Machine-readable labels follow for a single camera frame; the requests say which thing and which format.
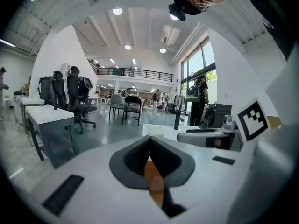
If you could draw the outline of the black crate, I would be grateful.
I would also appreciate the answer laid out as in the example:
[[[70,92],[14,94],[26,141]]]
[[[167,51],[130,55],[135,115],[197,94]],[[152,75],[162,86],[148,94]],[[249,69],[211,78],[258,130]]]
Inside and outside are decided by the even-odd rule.
[[[230,115],[231,105],[211,104],[206,108],[204,126],[206,128],[221,128],[226,115]]]

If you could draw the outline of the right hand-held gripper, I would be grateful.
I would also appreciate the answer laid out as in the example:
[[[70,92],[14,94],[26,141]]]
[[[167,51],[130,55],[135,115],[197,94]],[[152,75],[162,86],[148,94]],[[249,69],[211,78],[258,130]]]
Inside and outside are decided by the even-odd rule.
[[[299,124],[299,48],[291,52],[287,65],[267,87],[266,93],[276,109],[283,125]],[[177,141],[198,147],[214,147],[214,140],[221,139],[221,149],[232,149],[230,135],[241,136],[242,142],[254,140],[270,124],[260,101],[255,98],[234,115],[235,120],[225,122],[235,129],[188,129],[177,135]]]

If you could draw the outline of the grey folding chair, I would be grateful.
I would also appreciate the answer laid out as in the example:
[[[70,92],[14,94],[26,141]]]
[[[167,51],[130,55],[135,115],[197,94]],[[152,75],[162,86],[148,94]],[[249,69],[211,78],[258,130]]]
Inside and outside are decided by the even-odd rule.
[[[109,108],[109,119],[111,113],[115,117],[116,112],[119,114],[119,110],[124,110],[125,100],[118,94],[113,94],[110,98],[110,108]]]

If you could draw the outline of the ceiling air conditioner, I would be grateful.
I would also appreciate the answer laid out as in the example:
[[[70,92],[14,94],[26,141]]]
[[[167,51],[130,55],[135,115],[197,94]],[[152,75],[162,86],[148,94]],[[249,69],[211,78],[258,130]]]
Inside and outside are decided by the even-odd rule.
[[[160,41],[166,46],[174,45],[180,35],[181,30],[172,26],[165,25]]]

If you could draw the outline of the black balcony railing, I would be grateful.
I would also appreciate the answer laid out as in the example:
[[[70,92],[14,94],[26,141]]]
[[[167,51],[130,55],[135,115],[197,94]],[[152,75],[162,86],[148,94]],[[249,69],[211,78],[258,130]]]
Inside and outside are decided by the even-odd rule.
[[[139,70],[132,66],[129,68],[104,68],[100,66],[99,63],[96,63],[95,60],[89,60],[88,62],[96,75],[109,75],[109,76],[124,76],[124,77],[138,77],[138,78],[147,78],[154,80],[161,80],[166,82],[173,81],[173,74],[151,71],[151,70]]]

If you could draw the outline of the cardboard box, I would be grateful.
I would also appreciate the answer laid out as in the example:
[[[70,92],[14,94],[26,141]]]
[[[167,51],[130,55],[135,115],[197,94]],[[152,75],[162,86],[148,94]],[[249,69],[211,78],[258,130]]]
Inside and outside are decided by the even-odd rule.
[[[279,117],[267,116],[271,129],[281,127],[281,121]]]

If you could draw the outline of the large window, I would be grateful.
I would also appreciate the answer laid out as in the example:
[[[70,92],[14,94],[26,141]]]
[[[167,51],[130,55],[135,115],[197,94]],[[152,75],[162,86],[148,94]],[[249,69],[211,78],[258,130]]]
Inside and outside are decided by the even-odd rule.
[[[209,38],[206,38],[181,63],[180,91],[186,94],[187,88],[195,85],[198,76],[204,75],[208,86],[209,102],[217,101],[217,72],[214,52]]]

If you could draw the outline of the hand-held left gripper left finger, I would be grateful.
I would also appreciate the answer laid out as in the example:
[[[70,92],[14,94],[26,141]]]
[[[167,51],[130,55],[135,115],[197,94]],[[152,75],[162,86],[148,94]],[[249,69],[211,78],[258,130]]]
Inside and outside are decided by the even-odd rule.
[[[85,151],[54,170],[31,191],[40,204],[70,176],[84,180],[59,216],[64,224],[164,224],[166,214],[149,191],[121,184],[109,168],[111,156],[140,138]]]

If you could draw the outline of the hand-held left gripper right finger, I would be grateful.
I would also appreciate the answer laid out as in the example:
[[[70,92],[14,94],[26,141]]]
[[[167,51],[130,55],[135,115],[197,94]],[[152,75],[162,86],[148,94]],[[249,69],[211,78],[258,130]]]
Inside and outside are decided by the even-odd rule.
[[[199,147],[166,138],[150,138],[151,159],[164,181],[163,214],[170,217],[171,205],[183,214],[211,201],[231,203],[248,172],[255,145],[240,152]]]

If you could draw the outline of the dark vanity with white top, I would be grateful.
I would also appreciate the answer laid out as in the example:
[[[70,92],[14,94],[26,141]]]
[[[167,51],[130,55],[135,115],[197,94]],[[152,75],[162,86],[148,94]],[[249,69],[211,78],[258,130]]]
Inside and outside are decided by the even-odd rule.
[[[53,168],[78,154],[74,140],[74,114],[51,105],[28,106],[31,138],[40,160],[45,154]]]

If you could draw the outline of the black folding chair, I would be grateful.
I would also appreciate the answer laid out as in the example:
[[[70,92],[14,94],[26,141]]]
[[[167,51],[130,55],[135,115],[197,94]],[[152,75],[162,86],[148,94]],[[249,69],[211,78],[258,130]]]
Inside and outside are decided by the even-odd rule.
[[[124,120],[131,119],[137,120],[138,126],[140,125],[142,112],[142,101],[139,97],[127,96],[125,97],[125,105],[122,115],[122,124]]]

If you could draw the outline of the person's black clothing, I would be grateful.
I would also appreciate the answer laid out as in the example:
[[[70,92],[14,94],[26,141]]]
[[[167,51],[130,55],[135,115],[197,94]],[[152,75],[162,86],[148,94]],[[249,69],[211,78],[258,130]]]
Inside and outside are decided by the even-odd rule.
[[[296,41],[286,0],[250,0],[262,16],[262,23],[288,60]]]

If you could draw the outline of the clothes rack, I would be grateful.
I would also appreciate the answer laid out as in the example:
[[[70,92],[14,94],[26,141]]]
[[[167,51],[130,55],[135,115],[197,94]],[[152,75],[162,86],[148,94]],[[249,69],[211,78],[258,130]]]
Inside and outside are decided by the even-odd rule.
[[[177,94],[173,101],[174,111],[183,112],[185,110],[185,95],[183,93]]]

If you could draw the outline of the person's glasses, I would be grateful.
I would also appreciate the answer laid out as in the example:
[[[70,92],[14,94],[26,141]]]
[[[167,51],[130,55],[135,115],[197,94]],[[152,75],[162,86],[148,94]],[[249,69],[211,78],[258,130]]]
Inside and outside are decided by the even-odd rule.
[[[198,15],[204,13],[209,8],[201,0],[174,0],[174,2],[188,15]]]

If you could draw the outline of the black office chair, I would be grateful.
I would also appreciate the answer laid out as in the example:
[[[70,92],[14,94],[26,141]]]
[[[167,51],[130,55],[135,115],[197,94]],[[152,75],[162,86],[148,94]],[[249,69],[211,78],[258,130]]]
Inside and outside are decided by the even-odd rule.
[[[96,127],[96,123],[87,120],[87,115],[97,111],[97,106],[92,105],[92,99],[87,98],[84,103],[80,102],[78,93],[79,68],[71,66],[67,76],[68,105],[67,111],[74,113],[74,123],[80,125],[80,134],[84,133],[83,123],[92,124]]]
[[[52,86],[54,94],[58,97],[57,108],[66,110],[67,98],[64,89],[63,74],[60,71],[53,72]]]
[[[54,105],[54,90],[52,86],[53,77],[45,76],[39,79],[39,83],[42,84],[42,92],[40,99],[44,100],[45,105]]]

